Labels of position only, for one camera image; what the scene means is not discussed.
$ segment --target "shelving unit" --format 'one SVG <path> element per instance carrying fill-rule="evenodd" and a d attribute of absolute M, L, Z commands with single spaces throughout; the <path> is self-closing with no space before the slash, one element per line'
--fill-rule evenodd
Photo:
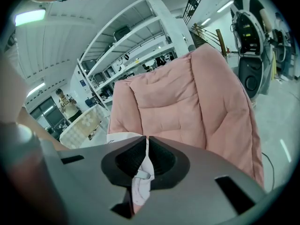
<path fill-rule="evenodd" d="M 136 26 L 124 36 L 121 40 L 116 42 L 95 64 L 92 70 L 89 72 L 88 77 L 100 73 L 115 62 L 119 57 L 124 56 L 130 50 L 139 46 L 149 40 L 152 37 L 161 34 L 162 28 L 160 26 L 159 17 L 153 17 L 142 24 Z"/>
<path fill-rule="evenodd" d="M 113 97 L 110 96 L 107 100 L 104 101 L 105 104 L 109 103 L 109 102 L 112 102 L 113 100 Z"/>
<path fill-rule="evenodd" d="M 129 70 L 146 63 L 147 61 L 152 60 L 153 58 L 156 58 L 164 53 L 170 52 L 171 50 L 173 50 L 174 45 L 173 44 L 169 44 L 167 46 L 164 46 L 160 49 L 157 49 L 153 52 L 148 53 L 147 55 L 141 57 L 139 60 L 136 60 L 134 62 L 132 62 L 131 64 L 129 64 L 124 70 L 116 73 L 114 76 L 112 76 L 110 79 L 108 79 L 106 82 L 100 84 L 99 87 L 97 87 L 95 89 L 96 92 L 99 92 L 103 87 L 107 86 L 108 84 L 116 81 L 119 77 L 123 76 L 125 73 L 127 73 Z"/>
<path fill-rule="evenodd" d="M 137 66 L 170 51 L 175 51 L 178 56 L 188 52 L 188 47 L 182 33 L 175 23 L 175 18 L 173 18 L 171 12 L 161 0 L 137 0 L 120 11 L 94 37 L 82 57 L 77 59 L 77 61 L 90 87 L 107 110 L 109 109 L 106 104 L 112 102 L 113 97 L 110 96 L 104 101 L 99 95 L 102 88 L 115 82 Z M 122 39 L 115 42 L 114 32 L 124 26 L 129 26 L 131 31 Z M 150 53 L 147 55 L 144 55 L 146 53 L 141 54 L 142 57 L 138 60 L 128 61 L 131 62 L 130 64 L 124 63 L 121 71 L 94 88 L 91 80 L 95 74 L 104 72 L 123 58 L 125 54 L 136 51 L 136 49 L 143 47 L 144 44 L 159 35 L 164 35 L 172 43 L 163 42 L 164 45 L 167 45 L 160 45 L 160 49 L 152 52 L 150 50 Z M 96 60 L 96 64 L 86 74 L 82 67 L 82 62 L 88 60 Z"/>

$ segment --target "pink padded seat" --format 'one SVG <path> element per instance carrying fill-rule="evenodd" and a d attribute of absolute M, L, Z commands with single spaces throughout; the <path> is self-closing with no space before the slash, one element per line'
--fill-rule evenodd
<path fill-rule="evenodd" d="M 117 132 L 210 150 L 263 187 L 251 102 L 223 56 L 209 44 L 153 72 L 116 82 L 108 133 Z"/>

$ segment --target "shelf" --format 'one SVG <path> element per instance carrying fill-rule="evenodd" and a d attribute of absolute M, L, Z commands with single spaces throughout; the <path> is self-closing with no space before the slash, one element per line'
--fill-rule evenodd
<path fill-rule="evenodd" d="M 160 18 L 153 17 L 133 28 L 126 36 L 116 42 L 100 59 L 88 74 L 92 76 L 100 73 L 114 63 L 118 58 L 128 53 L 140 43 L 163 32 Z"/>
<path fill-rule="evenodd" d="M 94 37 L 80 62 L 98 59 L 109 44 L 114 43 L 113 33 L 128 25 L 131 28 L 154 16 L 147 0 L 137 0 L 120 11 Z"/>
<path fill-rule="evenodd" d="M 104 103 L 109 103 L 113 101 L 113 97 L 110 96 L 109 98 L 107 98 L 107 100 L 103 101 Z"/>
<path fill-rule="evenodd" d="M 128 72 L 129 70 L 141 65 L 141 64 L 144 64 L 146 63 L 147 61 L 153 59 L 153 58 L 156 58 L 156 57 L 159 57 L 160 55 L 162 54 L 165 54 L 171 50 L 173 50 L 174 48 L 174 45 L 173 44 L 168 44 L 167 46 L 164 46 L 160 49 L 157 49 L 153 52 L 150 52 L 149 54 L 141 57 L 139 60 L 136 60 L 134 62 L 132 62 L 131 64 L 129 64 L 127 67 L 125 67 L 124 70 L 116 73 L 114 76 L 112 76 L 110 79 L 108 79 L 107 81 L 105 81 L 104 83 L 100 84 L 99 87 L 97 87 L 95 89 L 96 92 L 98 92 L 99 90 L 101 90 L 103 87 L 105 87 L 106 85 L 114 82 L 115 80 L 117 80 L 119 77 L 123 76 L 126 72 Z"/>

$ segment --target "ceiling light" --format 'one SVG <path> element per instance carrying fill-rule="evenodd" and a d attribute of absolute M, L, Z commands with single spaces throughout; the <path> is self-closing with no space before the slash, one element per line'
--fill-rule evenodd
<path fill-rule="evenodd" d="M 21 13 L 15 17 L 15 25 L 20 26 L 25 23 L 42 20 L 45 16 L 46 10 L 39 9 L 27 13 Z"/>
<path fill-rule="evenodd" d="M 28 96 L 30 96 L 32 93 L 34 93 L 35 91 L 37 91 L 37 90 L 39 90 L 41 87 L 43 87 L 43 86 L 45 86 L 45 83 L 43 82 L 41 85 L 38 85 L 36 88 L 34 88 L 34 89 L 32 89 L 29 93 L 28 93 L 28 95 L 27 95 L 27 97 Z"/>
<path fill-rule="evenodd" d="M 206 20 L 204 21 L 204 23 L 201 24 L 201 26 L 204 25 L 205 23 L 207 23 L 209 20 L 210 20 L 210 18 L 206 19 Z"/>
<path fill-rule="evenodd" d="M 44 114 L 46 114 L 47 112 L 49 112 L 51 109 L 53 109 L 53 106 L 49 107 L 49 108 L 44 112 Z"/>
<path fill-rule="evenodd" d="M 222 12 L 225 8 L 227 8 L 229 5 L 231 5 L 233 3 L 233 1 L 229 1 L 228 3 L 226 3 L 224 6 L 222 6 L 217 12 L 220 13 Z"/>

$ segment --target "gray floor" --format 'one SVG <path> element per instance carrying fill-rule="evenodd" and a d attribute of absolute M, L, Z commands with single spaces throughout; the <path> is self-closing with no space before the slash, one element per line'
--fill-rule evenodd
<path fill-rule="evenodd" d="M 275 187 L 285 184 L 298 161 L 300 151 L 300 81 L 271 81 L 267 96 L 257 98 L 255 118 L 262 143 L 262 152 L 275 170 Z M 285 144 L 291 162 L 284 150 Z M 265 189 L 271 190 L 272 167 L 263 155 Z"/>

